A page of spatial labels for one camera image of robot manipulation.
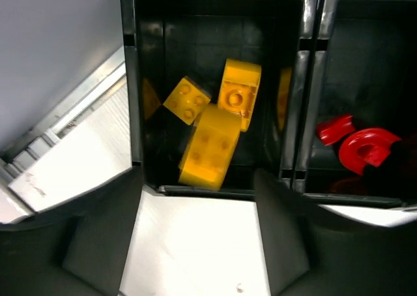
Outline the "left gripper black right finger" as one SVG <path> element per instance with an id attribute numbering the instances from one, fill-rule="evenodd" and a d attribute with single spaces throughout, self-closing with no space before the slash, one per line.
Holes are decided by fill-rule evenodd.
<path id="1" fill-rule="evenodd" d="M 272 295 L 415 295 L 416 223 L 352 220 L 288 189 L 265 170 L 255 202 Z"/>

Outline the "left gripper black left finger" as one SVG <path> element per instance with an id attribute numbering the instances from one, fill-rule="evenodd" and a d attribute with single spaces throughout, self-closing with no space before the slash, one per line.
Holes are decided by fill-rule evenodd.
<path id="1" fill-rule="evenodd" d="M 133 167 L 68 202 L 1 225 L 2 295 L 118 295 L 143 174 Z"/>

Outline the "red round lego piece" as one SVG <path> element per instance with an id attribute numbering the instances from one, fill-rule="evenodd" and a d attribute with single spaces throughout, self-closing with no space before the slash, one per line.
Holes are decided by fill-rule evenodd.
<path id="1" fill-rule="evenodd" d="M 401 141 L 399 136 L 383 128 L 365 128 L 343 140 L 339 160 L 348 170 L 363 175 L 367 166 L 378 168 L 391 154 L 391 146 Z"/>

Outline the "red curved lego piece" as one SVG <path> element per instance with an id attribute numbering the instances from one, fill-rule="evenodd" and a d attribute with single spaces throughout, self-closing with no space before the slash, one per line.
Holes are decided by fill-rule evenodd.
<path id="1" fill-rule="evenodd" d="M 343 137 L 355 131 L 351 114 L 344 114 L 325 122 L 318 123 L 316 135 L 325 146 L 339 142 Z"/>

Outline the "yellow rounded lego brick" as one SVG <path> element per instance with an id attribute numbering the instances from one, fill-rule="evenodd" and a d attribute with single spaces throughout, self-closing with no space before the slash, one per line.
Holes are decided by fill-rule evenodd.
<path id="1" fill-rule="evenodd" d="M 208 104 L 197 118 L 179 168 L 179 183 L 219 190 L 240 136 L 240 117 Z"/>

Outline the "small yellow lego cube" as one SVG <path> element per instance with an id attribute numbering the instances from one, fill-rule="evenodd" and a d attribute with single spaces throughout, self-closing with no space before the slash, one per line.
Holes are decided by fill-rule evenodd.
<path id="1" fill-rule="evenodd" d="M 164 101 L 164 106 L 181 121 L 191 125 L 210 102 L 211 96 L 188 76 L 183 77 Z"/>

